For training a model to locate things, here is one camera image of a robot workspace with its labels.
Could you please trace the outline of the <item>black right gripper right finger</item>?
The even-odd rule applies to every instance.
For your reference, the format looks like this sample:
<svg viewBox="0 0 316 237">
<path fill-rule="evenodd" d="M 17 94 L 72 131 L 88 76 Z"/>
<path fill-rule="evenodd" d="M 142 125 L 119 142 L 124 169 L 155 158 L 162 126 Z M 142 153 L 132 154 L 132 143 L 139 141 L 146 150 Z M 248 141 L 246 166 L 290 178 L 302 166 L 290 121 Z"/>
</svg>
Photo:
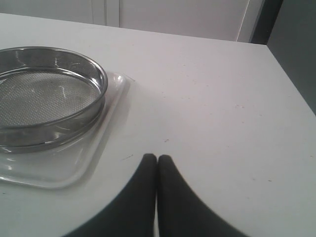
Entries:
<svg viewBox="0 0 316 237">
<path fill-rule="evenodd" d="M 158 158 L 158 229 L 161 237 L 244 237 L 193 192 L 172 158 Z"/>
</svg>

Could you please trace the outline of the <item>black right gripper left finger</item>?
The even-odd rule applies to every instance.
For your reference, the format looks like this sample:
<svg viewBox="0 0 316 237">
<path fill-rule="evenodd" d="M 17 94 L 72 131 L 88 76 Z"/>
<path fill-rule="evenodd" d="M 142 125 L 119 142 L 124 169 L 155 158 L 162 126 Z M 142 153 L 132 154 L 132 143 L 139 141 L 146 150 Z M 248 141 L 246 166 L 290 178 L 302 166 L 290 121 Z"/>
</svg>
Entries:
<svg viewBox="0 0 316 237">
<path fill-rule="evenodd" d="M 152 237 L 156 208 L 157 157 L 144 154 L 122 191 L 68 237 Z"/>
</svg>

